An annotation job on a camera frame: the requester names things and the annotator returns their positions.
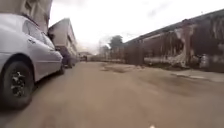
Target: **white car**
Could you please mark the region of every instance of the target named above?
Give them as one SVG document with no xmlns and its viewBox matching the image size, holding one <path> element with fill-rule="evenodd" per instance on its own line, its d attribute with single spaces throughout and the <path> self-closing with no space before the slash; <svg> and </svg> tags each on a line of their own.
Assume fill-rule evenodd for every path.
<svg viewBox="0 0 224 128">
<path fill-rule="evenodd" d="M 62 56 L 31 20 L 0 14 L 0 105 L 26 107 L 34 83 L 52 73 L 64 72 Z"/>
</svg>

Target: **car door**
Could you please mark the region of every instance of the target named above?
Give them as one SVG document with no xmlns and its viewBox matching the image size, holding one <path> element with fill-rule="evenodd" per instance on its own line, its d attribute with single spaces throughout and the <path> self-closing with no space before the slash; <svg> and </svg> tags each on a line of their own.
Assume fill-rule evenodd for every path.
<svg viewBox="0 0 224 128">
<path fill-rule="evenodd" d="M 44 43 L 44 37 L 38 27 L 30 22 L 26 21 L 25 25 L 27 25 L 29 30 L 28 36 L 28 44 L 29 50 L 32 58 L 34 59 L 36 72 L 38 73 L 39 77 L 45 77 L 50 74 L 50 64 L 49 64 L 49 56 L 50 56 L 50 49 Z"/>
<path fill-rule="evenodd" d="M 61 54 L 55 50 L 55 46 L 53 45 L 52 41 L 43 33 L 43 37 L 45 39 L 45 44 L 50 49 L 50 60 L 51 70 L 52 72 L 56 72 L 60 70 L 61 63 L 62 63 L 62 56 Z"/>
</svg>

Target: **sky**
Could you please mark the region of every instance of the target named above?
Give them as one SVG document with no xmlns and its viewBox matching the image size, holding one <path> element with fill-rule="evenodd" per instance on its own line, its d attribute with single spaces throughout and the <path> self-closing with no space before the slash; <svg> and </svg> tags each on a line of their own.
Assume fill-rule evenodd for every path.
<svg viewBox="0 0 224 128">
<path fill-rule="evenodd" d="M 223 0 L 53 0 L 50 26 L 70 18 L 79 50 L 97 53 L 110 37 L 123 41 L 224 8 Z"/>
</svg>

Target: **street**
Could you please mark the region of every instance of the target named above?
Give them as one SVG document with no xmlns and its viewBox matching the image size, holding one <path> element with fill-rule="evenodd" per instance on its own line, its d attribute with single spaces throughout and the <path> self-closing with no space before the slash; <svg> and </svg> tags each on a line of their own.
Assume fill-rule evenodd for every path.
<svg viewBox="0 0 224 128">
<path fill-rule="evenodd" d="M 170 72 L 81 62 L 38 83 L 23 111 L 1 111 L 0 127 L 223 128 L 224 84 Z"/>
</svg>

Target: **car window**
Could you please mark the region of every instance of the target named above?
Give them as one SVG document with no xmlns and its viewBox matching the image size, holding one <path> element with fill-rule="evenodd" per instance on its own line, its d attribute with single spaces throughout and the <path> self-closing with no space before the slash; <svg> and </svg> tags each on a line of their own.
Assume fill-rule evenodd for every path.
<svg viewBox="0 0 224 128">
<path fill-rule="evenodd" d="M 26 33 L 26 34 L 28 34 L 28 35 L 30 34 L 30 33 L 29 33 L 28 26 L 27 26 L 27 22 L 25 22 L 25 23 L 23 24 L 23 32 Z"/>
<path fill-rule="evenodd" d="M 44 43 L 44 38 L 42 36 L 41 31 L 37 29 L 37 27 L 29 21 L 27 21 L 26 24 L 29 29 L 29 35 Z"/>
<path fill-rule="evenodd" d="M 45 44 L 47 44 L 49 47 L 55 49 L 54 44 L 51 42 L 51 40 L 45 34 L 43 34 L 43 37 L 45 40 Z"/>
</svg>

